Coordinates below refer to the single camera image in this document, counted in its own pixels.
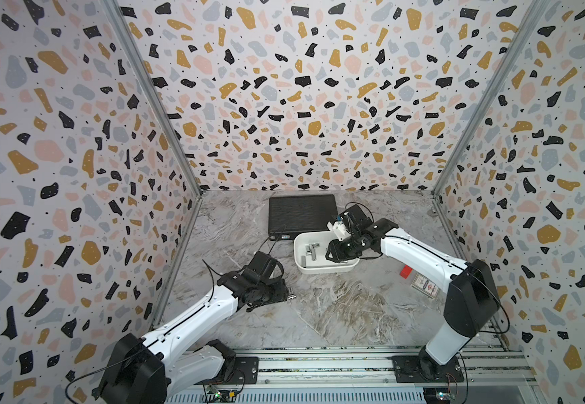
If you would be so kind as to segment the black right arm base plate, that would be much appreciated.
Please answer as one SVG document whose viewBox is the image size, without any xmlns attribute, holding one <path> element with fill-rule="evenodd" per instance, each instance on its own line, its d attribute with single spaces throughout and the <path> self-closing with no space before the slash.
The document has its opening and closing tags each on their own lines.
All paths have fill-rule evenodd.
<svg viewBox="0 0 585 404">
<path fill-rule="evenodd" d="M 397 383 L 464 382 L 462 365 L 456 357 L 446 365 L 438 365 L 429 355 L 396 355 L 391 358 Z"/>
</svg>

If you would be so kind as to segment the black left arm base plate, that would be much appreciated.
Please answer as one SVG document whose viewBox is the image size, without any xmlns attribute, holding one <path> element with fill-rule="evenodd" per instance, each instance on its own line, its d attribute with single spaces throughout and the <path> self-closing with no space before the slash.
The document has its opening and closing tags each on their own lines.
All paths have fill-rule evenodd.
<svg viewBox="0 0 585 404">
<path fill-rule="evenodd" d="M 229 384 L 229 385 L 255 385 L 258 380 L 260 359 L 257 356 L 238 356 L 226 361 L 218 375 L 211 380 L 203 380 L 202 384 Z"/>
</svg>

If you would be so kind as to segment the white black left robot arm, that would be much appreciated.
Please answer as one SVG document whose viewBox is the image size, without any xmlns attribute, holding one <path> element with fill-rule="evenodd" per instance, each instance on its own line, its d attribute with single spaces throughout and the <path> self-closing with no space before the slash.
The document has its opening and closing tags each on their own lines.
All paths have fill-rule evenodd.
<svg viewBox="0 0 585 404">
<path fill-rule="evenodd" d="M 238 358 L 218 339 L 197 350 L 192 346 L 240 311 L 288 301 L 284 274 L 281 262 L 259 251 L 243 269 L 213 276 L 212 289 L 175 319 L 116 343 L 99 397 L 106 403 L 164 403 L 193 385 L 255 383 L 257 359 Z"/>
</svg>

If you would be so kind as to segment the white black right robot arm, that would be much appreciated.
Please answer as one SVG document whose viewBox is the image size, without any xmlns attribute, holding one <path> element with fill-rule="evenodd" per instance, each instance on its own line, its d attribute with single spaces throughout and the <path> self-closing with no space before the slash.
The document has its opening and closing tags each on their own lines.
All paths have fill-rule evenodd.
<svg viewBox="0 0 585 404">
<path fill-rule="evenodd" d="M 490 267 L 481 260 L 470 262 L 445 254 L 386 218 L 371 219 L 361 205 L 334 216 L 327 228 L 334 239 L 326 259 L 342 263 L 373 250 L 408 265 L 446 293 L 444 323 L 418 354 L 418 370 L 430 380 L 502 310 Z"/>
</svg>

